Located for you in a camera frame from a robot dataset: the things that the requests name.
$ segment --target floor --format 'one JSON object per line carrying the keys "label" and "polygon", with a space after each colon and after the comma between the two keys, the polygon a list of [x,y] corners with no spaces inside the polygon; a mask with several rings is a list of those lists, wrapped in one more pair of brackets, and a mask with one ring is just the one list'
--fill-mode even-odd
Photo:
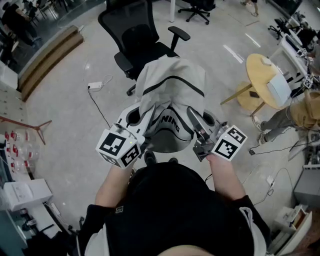
{"label": "floor", "polygon": [[[169,26],[177,26],[190,34],[189,41],[178,42],[176,52],[206,70],[205,107],[220,121],[229,121],[248,135],[247,142],[232,162],[253,203],[264,199],[269,188],[266,178],[278,174],[273,195],[256,206],[266,223],[271,225],[279,210],[293,203],[292,185],[296,184],[301,174],[303,155],[299,154],[290,162],[288,150],[251,156],[248,151],[257,145],[259,132],[252,124],[250,111],[241,108],[237,100],[220,106],[220,102],[232,95],[241,81],[248,81],[245,59],[252,53],[270,56],[277,49],[275,35],[267,27],[274,25],[273,19],[281,15],[262,0],[258,4],[260,15],[255,18],[250,15],[253,6],[243,7],[238,0],[216,0],[217,8],[211,12],[210,25],[205,25],[199,17],[185,22],[187,13],[176,13],[175,22],[170,23],[170,2],[164,0],[154,2],[153,16],[161,42],[168,46],[172,40],[172,34],[167,30]],[[177,5],[186,6],[179,1]],[[95,8],[98,12],[105,7],[98,5]],[[75,227],[78,226],[79,217],[86,215],[88,205],[94,202],[97,190],[110,168],[110,164],[95,151],[107,126],[88,95],[87,85],[89,82],[102,81],[105,75],[113,75],[113,79],[100,92],[93,93],[110,123],[115,122],[121,111],[135,102],[134,96],[128,97],[125,93],[134,81],[127,79],[114,61],[117,45],[99,25],[97,17],[87,19],[82,25],[85,25],[81,32],[84,43],[42,80],[26,103],[31,124],[52,120],[44,130],[47,145],[41,146],[36,176],[46,179],[63,221]],[[228,46],[239,57],[235,58],[224,46]],[[283,71],[293,70],[284,57],[278,57],[276,62]],[[275,112],[275,109],[266,106],[258,113],[258,117],[267,120]],[[274,142],[264,144],[255,151],[261,153],[283,149],[297,140],[295,130],[289,129]],[[181,164],[205,179],[210,174],[209,164],[197,160],[192,146],[193,143],[174,154],[157,153],[156,157],[159,162],[164,162],[175,156]],[[135,167],[142,166],[143,161],[138,160]],[[281,168],[287,168],[290,177]],[[207,184],[213,188],[212,179]]]}
{"label": "floor", "polygon": [[103,2],[104,0],[68,0],[68,12],[66,12],[63,5],[60,6],[57,3],[56,9],[51,7],[50,10],[48,9],[44,12],[45,18],[38,11],[36,13],[38,21],[34,20],[31,24],[36,30],[37,35],[41,37],[41,40],[35,42],[35,48],[32,48],[21,41],[19,47],[13,52],[13,57],[18,64],[14,65],[12,69],[16,73],[19,73],[38,49],[52,38],[60,29],[64,28],[78,16]]}

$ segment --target wooden table leg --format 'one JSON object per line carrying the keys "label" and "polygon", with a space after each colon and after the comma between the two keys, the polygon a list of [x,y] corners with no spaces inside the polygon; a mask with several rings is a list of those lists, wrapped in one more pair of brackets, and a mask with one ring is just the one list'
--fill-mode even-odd
{"label": "wooden table leg", "polygon": [[234,95],[232,95],[232,96],[230,96],[229,98],[227,98],[227,99],[225,99],[224,101],[222,101],[222,102],[220,103],[220,105],[223,105],[223,104],[225,104],[225,103],[228,102],[228,101],[231,101],[232,99],[234,99],[234,98],[237,97],[238,95],[244,93],[246,90],[249,90],[251,87],[252,87],[252,84],[250,83],[250,84],[248,84],[246,87],[244,87],[243,89],[237,91]]}
{"label": "wooden table leg", "polygon": [[255,109],[255,111],[252,112],[252,114],[250,115],[250,117],[252,118],[253,115],[254,115],[255,113],[257,113],[265,104],[266,104],[265,102],[262,102],[262,103],[260,104],[260,106],[258,106],[258,107]]}

